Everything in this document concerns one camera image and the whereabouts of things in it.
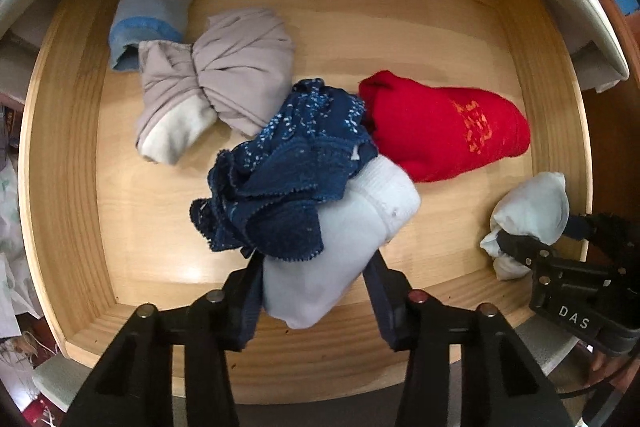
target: orange print on sock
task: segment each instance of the orange print on sock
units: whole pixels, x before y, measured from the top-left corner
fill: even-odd
[[[466,142],[469,144],[469,152],[480,154],[484,143],[491,139],[492,131],[489,123],[486,121],[484,113],[480,109],[480,105],[475,100],[466,105],[460,105],[453,102],[458,114],[462,117],[466,127]]]

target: wood grain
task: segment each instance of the wood grain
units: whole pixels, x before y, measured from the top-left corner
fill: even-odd
[[[533,172],[562,172],[570,211],[591,212],[589,129],[564,41],[540,0],[507,0],[499,12],[511,43],[531,129]],[[586,241],[578,243],[563,237],[556,246],[566,257],[586,259]]]
[[[623,16],[615,0],[599,0],[629,64],[629,79],[611,89],[582,93],[593,152],[593,212],[613,212],[640,221],[640,15]],[[590,263],[610,264],[591,245]]]
[[[80,1],[65,2],[71,7]],[[534,127],[531,152],[447,182],[418,185],[422,196],[420,211],[383,249],[390,267],[403,270],[414,286],[427,288],[447,303],[468,308],[491,300],[517,325],[530,314],[526,307],[530,282],[496,282],[488,268],[489,258],[478,247],[488,231],[488,218],[495,203],[533,172],[562,169],[568,174],[572,208],[585,211],[590,204],[586,131],[568,54],[540,0],[522,3],[194,0],[187,36],[196,38],[206,24],[206,16],[219,10],[270,6],[284,18],[296,43],[296,80],[322,76],[332,86],[355,92],[359,81],[386,68],[431,86],[489,89],[526,110]],[[134,147],[134,122],[142,109],[140,80],[137,74],[106,70],[108,22],[103,19],[108,21],[109,17],[101,15],[99,6],[94,1],[85,2],[82,9],[59,12],[56,24],[75,27],[79,38],[53,25],[51,49],[42,55],[44,64],[57,63],[62,68],[61,40],[68,42],[67,46],[75,43],[86,53],[91,50],[99,54],[100,60],[95,63],[100,68],[97,78],[75,74],[74,93],[38,94],[37,103],[36,94],[30,99],[31,105],[41,107],[42,112],[52,111],[61,97],[89,97],[92,101],[91,125],[78,120],[69,132],[91,134],[82,139],[94,148],[88,146],[79,151],[67,147],[63,151],[66,155],[82,155],[84,167],[95,169],[91,175],[65,173],[87,199],[94,194],[97,201],[99,230],[79,223],[65,225],[72,241],[91,246],[91,252],[76,249],[65,256],[57,249],[60,240],[54,238],[30,245],[30,258],[34,263],[47,263],[47,274],[51,265],[61,259],[80,266],[84,266],[85,256],[102,259],[103,264],[87,269],[96,272],[91,277],[98,278],[101,284],[110,284],[111,300],[92,315],[79,314],[82,320],[74,322],[79,327],[65,328],[60,334],[68,354],[87,364],[95,363],[138,304],[151,301],[161,309],[186,305],[210,288],[222,285],[231,270],[245,263],[235,251],[210,253],[188,218],[190,201],[208,193],[206,173],[218,150],[233,147],[241,137],[217,123],[177,166],[143,161]],[[112,16],[113,4],[109,6],[106,10],[111,9]],[[95,13],[87,14],[85,10],[89,9]],[[88,35],[98,20],[104,32],[91,34],[91,41],[83,39],[82,35]],[[44,82],[52,80],[43,77],[40,83]],[[98,94],[97,84],[104,84]],[[554,99],[556,91],[560,102]],[[545,114],[547,106],[552,110],[549,114]],[[38,134],[39,146],[44,146],[44,129],[33,128],[31,133]],[[60,164],[57,168],[63,168],[64,158],[62,153],[55,156]],[[50,172],[38,175],[42,183],[55,181]],[[31,216],[30,227],[33,228],[36,214],[42,219],[52,197],[50,192],[43,194],[37,210],[25,210]],[[568,253],[579,257],[579,251]],[[43,286],[43,293],[54,284],[52,280],[51,276],[37,281]],[[73,315],[75,306],[73,300],[51,301],[47,317]],[[177,350],[176,391],[182,384],[181,360]],[[356,281],[334,310],[309,330],[288,330],[277,320],[261,318],[248,349],[229,358],[234,395],[239,403],[309,401],[378,389],[402,380],[405,360],[404,355],[390,352],[380,339],[362,280]]]
[[[95,148],[117,0],[63,0],[42,43],[25,103],[20,219],[38,298],[65,339],[115,304],[100,239]]]
[[[628,20],[622,13],[616,0],[598,0],[602,5],[604,13],[607,14],[613,30],[620,41],[620,47],[625,54],[626,62],[629,64],[629,81],[640,87],[640,47],[634,35],[632,22],[634,18]]]
[[[496,282],[491,269],[482,269],[428,291],[444,303],[463,308],[474,308],[479,300],[491,301],[519,324],[532,315],[527,307],[529,288],[529,277]],[[68,341],[69,355],[93,366],[134,309],[120,304],[109,309]],[[336,331],[346,328],[351,338],[345,345],[344,336]],[[268,403],[308,401],[310,380],[318,400],[364,393],[398,383],[406,370],[406,353],[386,347],[368,302],[340,306],[312,330],[287,330],[263,313],[255,339],[242,353],[229,353],[227,358],[234,396],[247,403],[264,403],[266,398]],[[451,362],[459,359],[459,350],[453,350]],[[173,388],[177,396],[184,396],[183,363],[184,350],[176,347]]]

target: cable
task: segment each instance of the cable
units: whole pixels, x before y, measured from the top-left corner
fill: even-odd
[[[47,405],[44,407],[44,411],[42,411],[42,414],[47,416],[47,418],[41,418],[44,423],[46,423],[50,427],[56,427],[56,424],[54,423],[56,417],[51,414],[51,411],[49,410],[49,407]]]
[[[41,343],[36,336],[31,333],[31,331],[23,331],[22,332],[22,337],[24,338],[25,341],[27,341],[28,344],[30,344],[32,347],[37,349],[37,346],[33,346],[33,344],[31,344],[29,342],[29,339],[26,337],[27,335],[29,335],[34,341],[36,341],[38,343],[38,345],[42,346],[44,349],[46,349],[47,351],[49,351],[52,355],[57,355],[57,352],[55,352],[52,349],[49,349],[49,347],[45,346],[43,343]]]
[[[576,389],[575,391],[568,391],[567,393],[558,393],[558,397],[560,400],[565,400],[569,398],[575,398],[576,396],[581,396],[586,393],[590,393],[591,391],[596,391],[600,389],[604,385],[608,384],[611,380],[622,375],[633,363],[633,361],[638,356],[638,352],[640,352],[640,344],[634,346],[634,349],[629,353],[629,359],[623,363],[619,368],[617,368],[613,373],[611,373],[608,377],[603,378],[602,380],[588,386],[583,387],[582,389]]]

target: clothing pile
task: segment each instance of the clothing pile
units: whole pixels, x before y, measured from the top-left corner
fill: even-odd
[[[190,217],[212,251],[265,255],[263,305],[291,328],[327,314],[411,220],[420,207],[414,182],[447,180],[529,148],[522,113],[485,90],[428,87],[389,71],[363,80],[359,96],[321,78],[292,86],[294,45],[267,8],[214,15],[200,38],[182,43],[189,3],[118,5],[111,65],[141,73],[136,147],[175,164],[216,120],[248,138],[220,151],[210,197],[193,201]],[[540,179],[557,195],[557,174]],[[516,203],[501,201],[483,240],[497,273],[509,261],[492,237],[499,227],[511,232],[512,212],[526,214],[528,190]]]

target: white fabric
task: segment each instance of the white fabric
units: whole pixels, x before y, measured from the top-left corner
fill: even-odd
[[[298,262],[265,258],[267,313],[289,328],[316,324],[419,207],[409,176],[388,158],[374,158],[347,182],[340,201],[318,206],[322,253]]]
[[[562,235],[569,219],[564,174],[540,172],[503,197],[491,215],[491,232],[480,247],[494,257],[495,275],[499,280],[519,279],[529,268],[518,263],[498,246],[498,232],[532,235],[546,245],[554,244]]]
[[[190,96],[161,118],[138,144],[138,151],[154,162],[175,165],[217,119],[218,114],[207,100]]]
[[[18,177],[7,161],[0,171],[0,338],[21,334],[15,315],[42,317],[31,279],[18,213]]]

